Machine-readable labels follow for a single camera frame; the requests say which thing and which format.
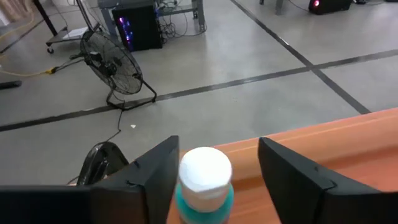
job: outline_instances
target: floor line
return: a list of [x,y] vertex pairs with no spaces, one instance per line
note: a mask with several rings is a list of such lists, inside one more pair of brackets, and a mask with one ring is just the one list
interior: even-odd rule
[[[270,30],[270,28],[268,28],[259,19],[257,19],[244,6],[240,5],[240,3],[236,2],[236,0],[231,0],[231,2],[234,3],[236,6],[238,6],[240,8],[240,10],[242,10],[256,24],[258,24],[261,28],[263,28],[269,35],[271,35],[273,38],[275,38],[275,40],[278,41],[278,43],[280,43],[282,46],[284,46],[285,49],[287,49],[291,54],[293,54],[296,58],[298,58],[306,67],[295,68],[295,69],[286,70],[286,71],[282,71],[282,72],[274,72],[274,73],[269,73],[269,74],[265,74],[265,75],[259,75],[256,77],[243,78],[240,80],[233,80],[233,81],[226,82],[226,83],[203,86],[203,87],[194,88],[194,89],[190,89],[190,90],[179,91],[176,93],[164,94],[164,95],[158,96],[157,101],[168,100],[168,99],[177,98],[177,97],[181,97],[181,96],[188,96],[188,95],[193,95],[193,94],[197,94],[197,93],[204,93],[207,91],[219,90],[219,89],[228,88],[231,86],[243,85],[246,83],[258,82],[258,81],[263,81],[263,80],[267,80],[267,79],[271,79],[271,78],[278,78],[278,77],[283,77],[283,76],[287,76],[287,75],[294,75],[294,74],[298,74],[298,73],[302,73],[302,72],[312,71],[318,78],[320,78],[326,85],[328,85],[328,87],[330,87],[336,94],[338,94],[340,97],[342,97],[342,99],[344,99],[347,103],[349,103],[359,113],[361,113],[361,114],[370,113],[370,111],[366,107],[364,107],[361,103],[359,103],[357,100],[355,100],[350,94],[348,94],[346,91],[344,91],[344,89],[342,89],[342,87],[337,85],[332,79],[330,79],[328,76],[326,76],[320,69],[341,66],[341,65],[347,65],[347,64],[351,64],[351,63],[367,62],[370,60],[377,60],[380,58],[393,57],[393,56],[398,55],[398,50],[388,50],[388,51],[384,51],[384,52],[378,52],[375,54],[368,54],[368,55],[363,55],[363,56],[358,56],[358,57],[347,58],[347,59],[343,59],[343,60],[337,60],[334,62],[327,62],[327,63],[318,64],[318,65],[313,65],[311,62],[309,62],[309,60],[307,60],[297,50],[295,50],[292,46],[290,46],[285,40],[280,38],[275,32]],[[34,28],[36,28],[42,22],[43,22],[43,20],[41,20],[38,24],[36,24],[32,28],[30,28],[17,41],[21,40],[24,36],[26,36],[29,32],[31,32]],[[7,49],[9,49],[17,41],[14,41],[13,43],[11,43],[11,45],[7,46],[5,49],[0,51],[0,53],[4,53]],[[134,100],[134,101],[128,101],[128,102],[126,102],[126,106],[134,105],[136,103],[139,103],[139,102],[145,101],[145,100],[147,100],[147,98],[140,99],[140,100]],[[62,121],[65,119],[78,118],[81,116],[88,116],[91,114],[102,113],[102,112],[107,112],[107,111],[111,111],[111,110],[115,110],[115,109],[110,106],[100,106],[98,108],[93,108],[91,110],[82,110],[82,111],[61,114],[58,116],[51,116],[51,117],[47,117],[47,118],[33,119],[30,121],[22,121],[22,122],[13,123],[13,124],[5,124],[3,126],[0,126],[0,132],[1,131],[10,131],[10,130],[19,129],[19,128],[26,128],[26,127],[40,125],[40,124],[52,123],[52,122],[56,122],[56,121]]]
[[396,50],[396,49],[395,50],[387,50],[387,51],[378,52],[378,53],[374,53],[374,54],[368,54],[368,55],[363,55],[363,56],[358,56],[358,57],[346,58],[343,60],[337,60],[334,62],[321,63],[318,65],[314,65],[314,68],[324,69],[324,68],[329,68],[329,67],[347,65],[347,64],[351,64],[351,63],[368,62],[370,60],[389,58],[389,57],[393,57],[393,56],[397,56],[397,55],[398,55],[398,50]]
[[29,30],[27,30],[25,33],[23,33],[21,36],[19,36],[16,40],[11,42],[7,47],[4,49],[0,50],[0,54],[3,54],[6,50],[10,49],[12,46],[14,46],[18,41],[20,41],[22,38],[24,38],[26,35],[28,35],[32,30],[34,30],[36,27],[38,27],[44,20],[41,20],[38,22],[36,25],[32,26]]
[[[169,100],[169,99],[178,98],[181,96],[189,96],[189,95],[198,94],[198,93],[205,93],[208,91],[220,90],[220,89],[228,88],[231,86],[238,86],[238,85],[243,85],[243,84],[247,84],[247,83],[268,80],[271,78],[279,78],[279,77],[284,77],[287,75],[294,75],[294,74],[303,73],[303,72],[307,72],[307,71],[309,71],[309,69],[307,67],[302,67],[302,68],[295,68],[295,69],[290,69],[290,70],[281,71],[281,72],[269,73],[269,74],[265,74],[265,75],[259,75],[256,77],[242,78],[242,79],[233,80],[230,82],[208,85],[208,86],[193,88],[193,89],[189,89],[189,90],[178,91],[175,93],[159,95],[156,100],[157,101]],[[127,106],[127,107],[132,106],[132,105],[135,105],[142,101],[147,101],[147,100],[148,100],[148,98],[134,100],[134,101],[128,101],[128,102],[125,102],[125,106]],[[58,116],[33,119],[30,121],[23,121],[23,122],[12,123],[12,124],[5,124],[5,125],[0,126],[0,132],[15,130],[15,129],[19,129],[19,128],[27,128],[27,127],[31,127],[31,126],[35,126],[35,125],[40,125],[40,124],[52,123],[52,122],[56,122],[56,121],[62,121],[65,119],[79,118],[81,116],[88,116],[91,114],[102,113],[102,112],[107,112],[107,111],[111,111],[111,110],[116,110],[116,108],[113,108],[112,106],[100,106],[98,108],[93,108],[91,110],[81,110],[81,111],[61,114]]]
[[235,6],[243,11],[250,19],[252,19],[257,25],[259,25],[264,31],[266,31],[271,37],[273,37],[278,43],[280,43],[286,50],[288,50],[294,57],[301,61],[311,72],[313,72],[320,80],[324,82],[329,88],[331,88],[337,95],[339,95],[345,102],[351,105],[360,114],[370,113],[365,106],[359,101],[355,100],[349,93],[347,93],[342,87],[337,85],[332,79],[324,74],[320,69],[316,68],[313,63],[306,59],[300,52],[295,50],[289,45],[284,39],[279,37],[274,31],[268,28],[263,22],[261,22],[251,11],[246,9],[237,0],[230,0]]

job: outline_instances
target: cable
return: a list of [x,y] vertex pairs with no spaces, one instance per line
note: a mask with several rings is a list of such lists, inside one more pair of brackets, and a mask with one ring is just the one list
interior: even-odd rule
[[60,15],[60,16],[62,17],[63,21],[65,22],[65,25],[66,25],[66,27],[67,27],[68,39],[70,39],[67,20],[64,18],[64,16],[63,16],[62,13],[60,12],[59,8],[54,4],[53,0],[51,0],[51,3],[54,5],[55,10],[57,10],[58,15]]
[[2,36],[0,36],[0,40],[3,39],[3,38],[5,38],[6,36],[8,36],[8,35],[10,35],[10,34],[13,34],[13,33],[17,32],[17,31],[20,30],[20,29],[23,29],[23,28],[25,28],[25,27],[31,25],[31,24],[35,21],[35,17],[34,17],[34,13],[33,13],[32,7],[30,7],[30,5],[29,5],[29,7],[27,7],[27,9],[28,9],[28,11],[30,12],[30,21],[29,21],[27,24],[25,24],[25,25],[22,25],[22,26],[20,26],[20,27],[18,27],[18,28],[15,28],[15,29],[13,29],[13,30],[10,30],[9,32],[6,32],[6,33],[3,34]]
[[[180,2],[178,2],[176,5],[174,5],[174,7],[169,7],[168,4],[170,4],[172,2],[165,2],[162,1],[161,4],[166,5],[165,7],[160,7],[160,9],[171,9],[174,10],[180,6],[178,6]],[[185,14],[185,12],[183,13],[184,18],[185,18],[185,31],[182,34],[179,34],[176,31],[176,26],[175,24],[172,22],[172,15],[169,15],[169,21],[167,22],[165,19],[165,16],[162,16],[162,20],[163,20],[163,24],[160,25],[160,31],[162,33],[162,37],[163,37],[163,41],[164,43],[166,43],[167,39],[172,39],[172,38],[180,38],[180,37],[194,37],[194,36],[198,36],[201,35],[202,33],[206,32],[207,30],[207,24],[205,24],[205,29],[197,34],[192,34],[192,35],[187,35],[187,31],[188,31],[188,19],[187,19],[187,15]]]
[[303,10],[303,11],[310,12],[310,11],[308,11],[308,10],[306,10],[306,9],[304,9],[304,8],[302,8],[302,7],[298,6],[298,5],[296,5],[296,4],[294,4],[291,0],[288,0],[288,1],[289,1],[292,5],[294,5],[295,7],[299,8],[299,9],[301,9],[301,10]]
[[67,185],[70,185],[73,181],[77,180],[79,178],[79,176],[74,177],[72,180],[69,180]]
[[[90,7],[90,5],[87,5],[87,1],[82,2],[88,9],[96,9],[99,8],[99,6],[96,7]],[[88,12],[92,18],[99,24],[101,25],[102,29],[104,29],[107,33],[109,33],[109,30],[107,30],[107,28],[104,26],[104,24],[102,22],[100,22],[100,17],[97,15],[97,13],[95,12],[95,10],[93,10],[95,13],[95,16],[91,13],[90,10],[86,10],[86,12]]]
[[[116,99],[118,99],[119,101],[122,101],[122,102],[123,102],[123,107],[124,107],[124,104],[125,104],[126,101],[120,100],[118,97],[116,97],[116,95],[115,95],[113,92],[112,92],[112,94],[113,94],[113,96],[114,96]],[[105,142],[108,142],[108,141],[112,140],[112,138],[116,137],[118,134],[120,134],[120,132],[122,132],[122,130],[120,129],[120,121],[121,121],[121,119],[122,119],[123,112],[124,112],[124,110],[120,110],[119,119],[118,119],[118,131],[117,131],[114,135],[112,135],[111,137],[109,137]],[[69,180],[68,183],[67,183],[67,185],[70,185],[73,181],[77,180],[78,178],[79,178],[79,176],[74,177],[72,180]]]
[[122,130],[120,129],[120,121],[122,119],[122,114],[123,114],[124,110],[120,110],[120,115],[119,115],[119,119],[118,119],[118,131],[112,135],[111,137],[109,137],[105,142],[108,142],[110,140],[112,140],[112,138],[115,138],[118,134],[120,134],[120,132],[122,132]]
[[33,76],[43,75],[43,74],[52,75],[52,74],[54,74],[55,72],[57,72],[59,70],[62,70],[64,68],[66,68],[66,67],[69,67],[71,65],[74,65],[74,64],[82,62],[82,61],[84,61],[84,59],[80,59],[80,60],[77,60],[75,62],[72,62],[72,60],[68,60],[68,61],[66,61],[65,63],[63,63],[60,66],[52,67],[50,69],[47,69],[46,71],[38,72],[38,73],[21,74],[21,73],[15,73],[15,72],[8,72],[8,71],[4,71],[4,70],[0,70],[0,73],[4,73],[4,74],[7,74],[7,75],[14,75],[14,76],[17,76],[17,77],[33,77]]

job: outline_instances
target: teal bottle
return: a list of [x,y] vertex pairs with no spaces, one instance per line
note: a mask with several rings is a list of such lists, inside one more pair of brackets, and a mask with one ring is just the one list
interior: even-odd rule
[[182,223],[224,224],[234,201],[232,165],[212,147],[188,151],[178,168],[175,201]]
[[228,223],[234,201],[234,189],[229,185],[229,192],[224,204],[214,212],[198,212],[187,205],[182,197],[181,185],[175,189],[175,202],[180,212],[182,223],[186,224],[224,224]]

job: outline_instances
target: floor fan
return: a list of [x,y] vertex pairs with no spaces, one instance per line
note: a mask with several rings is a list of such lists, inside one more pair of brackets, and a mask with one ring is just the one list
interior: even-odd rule
[[[86,64],[111,88],[106,97],[108,105],[121,110],[131,110],[156,101],[157,93],[142,78],[141,69],[131,53],[121,44],[113,42],[104,32],[84,33],[80,41],[80,56],[84,57]],[[153,98],[129,106],[111,102],[112,96],[119,100],[114,94],[115,91],[123,95],[132,95],[141,90],[142,84],[153,92]]]

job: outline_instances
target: fan stand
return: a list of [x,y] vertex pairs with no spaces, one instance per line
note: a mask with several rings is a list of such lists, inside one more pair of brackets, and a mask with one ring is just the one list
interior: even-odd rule
[[142,78],[140,78],[140,81],[141,81],[151,92],[154,93],[154,97],[153,97],[153,98],[150,98],[150,99],[148,99],[148,100],[143,99],[143,100],[133,101],[133,102],[130,102],[130,103],[118,103],[118,104],[115,104],[115,103],[112,103],[112,102],[110,101],[112,95],[114,95],[114,88],[111,88],[111,91],[108,93],[108,96],[106,97],[106,104],[112,106],[113,108],[121,109],[122,111],[127,111],[127,110],[131,110],[131,109],[137,108],[137,107],[139,107],[139,106],[142,106],[142,105],[145,105],[145,104],[148,104],[148,103],[151,103],[151,102],[152,102],[152,103],[155,103],[155,102],[156,102],[156,97],[157,97],[156,91],[155,91],[152,87],[150,87],[150,85],[148,85],[148,83],[146,83]]

